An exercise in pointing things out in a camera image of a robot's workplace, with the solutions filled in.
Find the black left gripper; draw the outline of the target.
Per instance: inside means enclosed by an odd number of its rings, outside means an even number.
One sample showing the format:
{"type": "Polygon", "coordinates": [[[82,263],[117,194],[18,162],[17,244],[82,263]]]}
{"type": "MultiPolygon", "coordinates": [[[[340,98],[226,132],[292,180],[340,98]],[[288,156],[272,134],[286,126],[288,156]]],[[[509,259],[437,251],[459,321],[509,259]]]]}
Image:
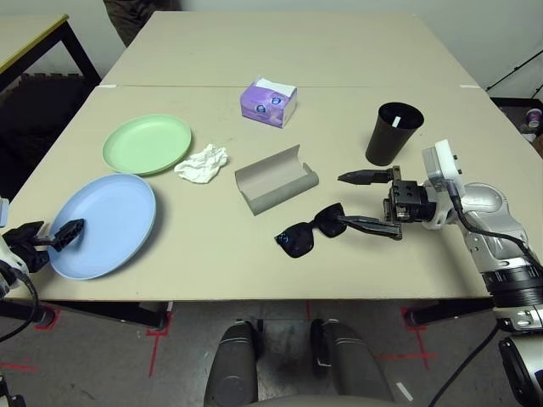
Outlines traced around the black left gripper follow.
{"type": "Polygon", "coordinates": [[[2,273],[38,272],[49,261],[48,246],[61,252],[82,232],[83,219],[70,220],[51,237],[39,237],[44,222],[26,223],[2,234],[2,273]]]}

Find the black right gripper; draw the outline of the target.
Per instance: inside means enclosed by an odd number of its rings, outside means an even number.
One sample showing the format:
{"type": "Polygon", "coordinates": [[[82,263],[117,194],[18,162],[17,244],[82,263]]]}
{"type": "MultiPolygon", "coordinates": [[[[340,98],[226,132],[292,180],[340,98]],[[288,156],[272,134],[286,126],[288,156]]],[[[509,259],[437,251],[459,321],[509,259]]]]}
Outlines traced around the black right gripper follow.
{"type": "Polygon", "coordinates": [[[399,166],[386,170],[351,171],[340,175],[338,180],[352,185],[391,184],[388,196],[383,200],[386,221],[359,215],[336,217],[357,231],[400,241],[401,226],[398,223],[430,221],[435,215],[436,202],[428,197],[426,188],[416,181],[402,180],[399,166]]]}

